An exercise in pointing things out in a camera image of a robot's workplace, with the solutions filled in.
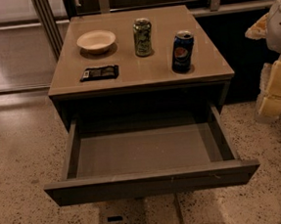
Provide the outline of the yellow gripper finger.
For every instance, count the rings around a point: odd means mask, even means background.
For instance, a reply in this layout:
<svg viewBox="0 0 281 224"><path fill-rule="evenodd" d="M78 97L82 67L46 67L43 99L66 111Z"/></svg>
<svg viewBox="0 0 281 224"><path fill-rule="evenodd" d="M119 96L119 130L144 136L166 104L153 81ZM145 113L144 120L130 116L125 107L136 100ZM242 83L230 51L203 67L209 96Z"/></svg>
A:
<svg viewBox="0 0 281 224"><path fill-rule="evenodd" d="M266 34L267 14L262 15L257 22L251 25L245 33L245 37L254 40L260 40Z"/></svg>
<svg viewBox="0 0 281 224"><path fill-rule="evenodd" d="M263 65L259 84L258 115L276 118L281 114L281 61Z"/></svg>

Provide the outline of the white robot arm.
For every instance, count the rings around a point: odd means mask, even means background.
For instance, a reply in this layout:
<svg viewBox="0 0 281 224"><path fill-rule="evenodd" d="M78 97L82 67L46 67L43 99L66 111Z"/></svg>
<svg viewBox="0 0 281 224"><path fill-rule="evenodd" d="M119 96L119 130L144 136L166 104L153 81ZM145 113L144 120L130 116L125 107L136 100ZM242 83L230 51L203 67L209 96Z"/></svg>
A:
<svg viewBox="0 0 281 224"><path fill-rule="evenodd" d="M274 122L281 114L281 0L276 0L269 12L248 28L245 37L264 38L267 48L280 54L273 64L262 67L255 112L258 122Z"/></svg>

